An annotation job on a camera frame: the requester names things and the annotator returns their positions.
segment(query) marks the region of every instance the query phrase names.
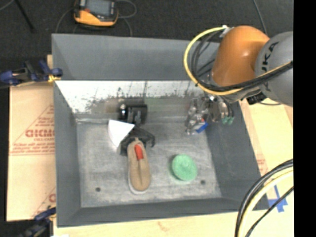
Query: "black cable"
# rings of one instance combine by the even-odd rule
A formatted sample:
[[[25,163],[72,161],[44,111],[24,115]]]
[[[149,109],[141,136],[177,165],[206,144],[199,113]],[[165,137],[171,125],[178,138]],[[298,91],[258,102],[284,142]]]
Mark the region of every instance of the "black cable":
[[[0,11],[4,10],[5,8],[7,8],[9,5],[11,5],[14,2],[14,0],[11,0],[10,2],[6,3],[5,5],[0,7]]]
[[[126,16],[125,15],[119,15],[118,18],[132,18],[132,17],[134,17],[136,15],[137,7],[132,1],[130,1],[130,0],[115,0],[115,2],[127,2],[127,3],[131,4],[134,7],[134,12],[132,14],[126,15]]]
[[[270,72],[266,75],[262,75],[260,77],[254,78],[254,79],[244,81],[242,83],[238,83],[238,84],[234,84],[234,85],[230,85],[230,86],[223,86],[223,87],[218,87],[218,86],[214,86],[212,84],[207,84],[207,83],[204,83],[204,82],[198,80],[197,78],[196,79],[200,85],[204,86],[207,89],[219,91],[219,92],[224,92],[224,91],[228,91],[228,90],[232,90],[232,89],[239,89],[239,88],[242,88],[242,89],[254,88],[260,84],[263,84],[267,80],[270,80],[270,79],[272,79],[272,78],[274,78],[274,77],[276,77],[276,76],[282,74],[283,72],[286,72],[292,68],[293,68],[293,61],[286,63],[284,65],[281,65],[279,67],[279,69],[277,69],[273,72]]]
[[[207,67],[207,66],[210,65],[211,63],[213,63],[214,61],[215,61],[215,59],[212,59],[212,60],[206,62],[204,65],[202,65],[202,67],[200,67],[200,68],[197,70],[197,73],[200,72],[201,70],[203,70],[205,67]],[[210,71],[211,71],[211,69],[208,69],[208,70],[202,72],[201,74],[199,74],[199,75],[197,75],[197,76],[198,76],[198,77],[201,77],[201,76],[203,76],[204,74],[206,74],[207,72],[210,72]]]
[[[257,194],[257,192],[259,191],[259,189],[261,188],[262,185],[264,185],[264,183],[273,175],[275,175],[276,173],[285,170],[287,168],[293,167],[294,165],[294,160],[290,159],[285,161],[284,163],[281,163],[280,165],[278,165],[277,167],[275,167],[274,169],[270,170],[268,173],[266,173],[265,175],[263,175],[257,182],[254,183],[254,185],[249,189],[249,191],[247,192],[247,194],[245,195],[243,201],[241,202],[239,211],[238,211],[238,215],[237,215],[237,220],[236,220],[236,228],[235,228],[235,237],[238,237],[238,232],[239,232],[239,228],[240,228],[240,223],[243,219],[244,216],[244,211],[247,208],[247,206],[249,205],[251,199]]]
[[[292,186],[286,193],[284,193],[249,229],[245,237],[249,237],[255,227],[260,223],[260,221],[266,217],[283,199],[285,199],[290,193],[294,190],[294,186]]]
[[[202,49],[202,47],[205,45],[205,43],[209,40],[211,40],[215,35],[221,33],[223,30],[219,30],[219,31],[216,31],[214,33],[212,33],[211,35],[203,38],[199,44],[197,45],[197,47],[194,49],[194,52],[192,54],[192,59],[191,59],[191,72],[193,75],[196,75],[197,72],[196,72],[196,69],[197,69],[197,66],[198,66],[198,59],[199,57],[203,54],[203,52],[205,52],[205,50],[208,48],[208,46],[211,44],[211,41],[206,45],[206,47],[200,51]]]

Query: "black floor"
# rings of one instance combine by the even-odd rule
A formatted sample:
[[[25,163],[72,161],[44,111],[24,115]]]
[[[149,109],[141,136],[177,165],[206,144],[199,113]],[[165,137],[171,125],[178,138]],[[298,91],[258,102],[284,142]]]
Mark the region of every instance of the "black floor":
[[[3,8],[11,0],[0,0],[0,71],[19,66],[25,58],[44,57],[51,52],[51,33],[74,0],[20,0],[37,30],[31,33],[16,3]],[[294,0],[131,0],[137,14],[128,20],[134,37],[191,40],[197,33],[222,25],[251,25],[272,37],[293,31]],[[128,4],[120,4],[122,14],[132,13]],[[70,13],[59,24],[58,32],[82,32],[128,36],[127,24],[118,20],[105,31],[91,32],[76,27]],[[0,90],[0,200],[5,202],[7,173],[8,93]],[[18,233],[26,225],[3,223],[5,204],[0,207],[0,236]]]

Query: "yellow cable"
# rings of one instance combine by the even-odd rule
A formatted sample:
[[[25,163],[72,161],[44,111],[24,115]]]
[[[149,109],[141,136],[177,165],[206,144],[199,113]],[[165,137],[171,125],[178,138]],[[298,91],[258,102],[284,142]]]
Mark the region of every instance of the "yellow cable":
[[[191,49],[191,47],[193,46],[193,44],[201,37],[209,34],[209,33],[212,33],[212,32],[216,32],[216,31],[220,31],[220,30],[223,30],[227,28],[227,26],[223,26],[223,27],[217,27],[217,28],[212,28],[212,29],[208,29],[202,33],[200,33],[199,35],[197,35],[190,43],[189,45],[187,46],[185,52],[184,52],[184,57],[183,57],[183,62],[184,62],[184,67],[185,67],[185,70],[188,74],[188,76],[190,77],[190,79],[197,85],[199,86],[203,91],[209,93],[209,94],[213,94],[213,95],[218,95],[218,96],[223,96],[223,95],[229,95],[229,94],[233,94],[233,93],[236,93],[236,92],[239,92],[241,90],[243,90],[243,88],[238,88],[238,89],[231,89],[231,90],[226,90],[226,91],[216,91],[216,90],[210,90],[208,88],[205,88],[204,86],[202,86],[198,80],[192,75],[191,71],[190,71],[190,68],[189,68],[189,65],[188,65],[188,55],[189,55],[189,51]],[[269,73],[272,73],[273,71],[275,70],[278,70],[280,67],[284,66],[284,65],[288,65],[290,64],[291,62],[288,62],[286,64],[283,64],[277,68],[274,68],[264,74],[261,74],[260,76],[258,76],[257,78],[260,78],[262,76],[265,76]]]
[[[243,214],[243,218],[240,221],[240,225],[239,225],[239,232],[238,232],[238,237],[243,237],[245,232],[244,232],[244,223],[246,222],[246,219],[249,215],[249,213],[253,210],[253,208],[256,206],[256,204],[258,203],[258,201],[261,199],[261,197],[269,190],[271,189],[274,185],[276,185],[277,183],[279,183],[280,181],[282,181],[283,179],[292,176],[294,173],[294,170],[290,170],[286,173],[283,173],[281,175],[279,175],[278,177],[276,177],[275,179],[271,180],[270,182],[268,182],[262,189],[260,189],[260,191],[253,197],[253,199],[250,201],[249,205],[247,206],[244,214]]]

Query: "blue clamp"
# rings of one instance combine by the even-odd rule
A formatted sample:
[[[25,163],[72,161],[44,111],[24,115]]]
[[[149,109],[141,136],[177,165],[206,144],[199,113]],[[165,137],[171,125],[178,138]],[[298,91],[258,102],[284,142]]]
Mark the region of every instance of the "blue clamp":
[[[33,67],[29,61],[25,61],[21,68],[8,70],[0,73],[0,81],[7,85],[17,86],[30,81],[49,81],[50,77],[61,78],[63,70],[60,68],[50,69],[44,60],[39,60],[39,66]]]

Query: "black plastic piece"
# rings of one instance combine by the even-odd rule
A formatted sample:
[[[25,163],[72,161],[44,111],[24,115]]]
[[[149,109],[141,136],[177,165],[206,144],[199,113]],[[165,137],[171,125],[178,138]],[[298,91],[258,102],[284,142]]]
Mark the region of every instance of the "black plastic piece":
[[[141,142],[143,142],[144,147],[146,148],[147,142],[151,141],[151,147],[155,145],[155,136],[150,132],[141,129],[140,127],[136,126],[133,130],[129,133],[129,135],[121,142],[121,155],[127,155],[127,147],[128,145],[133,142],[136,138],[138,138]]]
[[[267,97],[262,93],[260,92],[259,94],[257,95],[254,95],[252,97],[248,97],[247,98],[247,101],[248,101],[248,104],[249,105],[253,105],[253,104],[257,104],[257,103],[260,103],[262,102],[263,100],[265,100]]]
[[[147,117],[147,105],[142,103],[121,105],[120,119],[135,125],[144,124]]]

